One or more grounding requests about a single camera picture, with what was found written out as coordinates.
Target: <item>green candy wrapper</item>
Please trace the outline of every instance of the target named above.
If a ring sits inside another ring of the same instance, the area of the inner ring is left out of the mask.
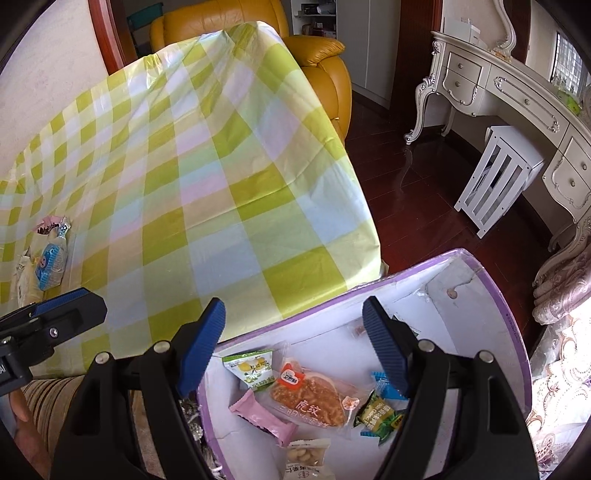
[[[374,391],[365,405],[359,409],[353,426],[356,427],[363,423],[367,427],[367,431],[362,432],[361,435],[379,437],[379,444],[381,445],[400,426],[402,418],[402,413],[396,413]]]

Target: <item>blue gripper pad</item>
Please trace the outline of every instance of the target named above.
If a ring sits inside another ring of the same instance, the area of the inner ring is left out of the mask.
[[[178,394],[181,398],[187,398],[189,393],[199,386],[225,326],[226,306],[220,299],[213,298],[196,324],[183,325],[174,336],[172,343],[175,349],[177,352],[184,351],[180,360],[177,383]],[[191,327],[193,329],[196,327],[197,333],[194,334],[193,341],[189,343],[189,339],[183,338],[183,336],[192,334]]]
[[[406,324],[392,320],[376,297],[365,300],[363,303],[363,325],[369,335],[369,340],[371,340],[390,384],[402,395],[408,397],[410,385],[408,382],[407,357],[403,354],[401,346],[394,340],[391,330],[386,325],[387,322],[401,324],[391,325],[390,327],[399,329],[398,327],[403,326],[408,329]],[[408,331],[414,338],[412,331],[410,329]]]

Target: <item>leather armchair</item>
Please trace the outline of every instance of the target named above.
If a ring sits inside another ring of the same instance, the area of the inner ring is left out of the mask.
[[[171,43],[257,20],[275,28],[283,39],[344,140],[352,101],[349,72],[338,56],[345,46],[332,38],[289,36],[280,0],[209,0],[179,8],[152,23],[150,43],[152,50],[158,51]]]

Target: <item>foam box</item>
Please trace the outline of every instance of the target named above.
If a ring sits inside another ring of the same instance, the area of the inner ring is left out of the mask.
[[[361,318],[363,302],[371,295],[388,314],[419,330],[419,338],[434,341],[448,353],[474,357],[480,350],[491,351],[524,415],[529,413],[530,364],[515,319],[479,262],[463,249],[452,250],[217,346],[198,397],[205,438],[228,480],[281,480],[285,452],[272,436],[228,410],[244,390],[220,358],[287,341],[290,355],[303,366],[353,385],[368,385],[370,372],[381,366],[367,334],[355,338],[348,324]],[[456,404],[457,391],[450,390],[426,476],[443,468]],[[325,461],[337,480],[371,480],[392,440],[378,447],[378,439],[360,436],[361,430],[362,426],[353,429],[347,439],[329,430],[301,426],[294,439],[330,437]]]

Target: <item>wooden door frame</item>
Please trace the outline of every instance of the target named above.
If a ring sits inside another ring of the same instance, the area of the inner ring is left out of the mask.
[[[121,0],[88,0],[88,7],[109,75],[137,60]]]
[[[417,116],[415,88],[431,70],[433,38],[441,28],[443,0],[401,0],[400,33],[390,116],[404,128],[412,128]]]

